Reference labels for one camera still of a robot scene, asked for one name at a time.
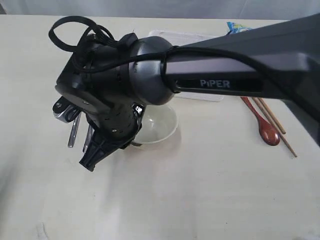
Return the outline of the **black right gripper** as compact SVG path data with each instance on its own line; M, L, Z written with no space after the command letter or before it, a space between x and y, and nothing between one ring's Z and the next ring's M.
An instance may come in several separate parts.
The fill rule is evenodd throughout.
M69 60L55 89L85 113L94 129L79 162L91 172L101 160L130 145L142 127L143 107L127 96L118 67L80 73Z

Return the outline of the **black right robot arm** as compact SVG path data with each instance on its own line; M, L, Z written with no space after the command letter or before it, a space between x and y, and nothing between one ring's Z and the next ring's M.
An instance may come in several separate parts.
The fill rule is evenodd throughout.
M66 23L87 27L76 45L55 34ZM83 16L59 19L48 36L71 53L55 89L93 127L80 160L89 171L135 139L146 106L181 92L278 99L304 113L301 123L320 122L319 14L184 46L135 33L115 40Z

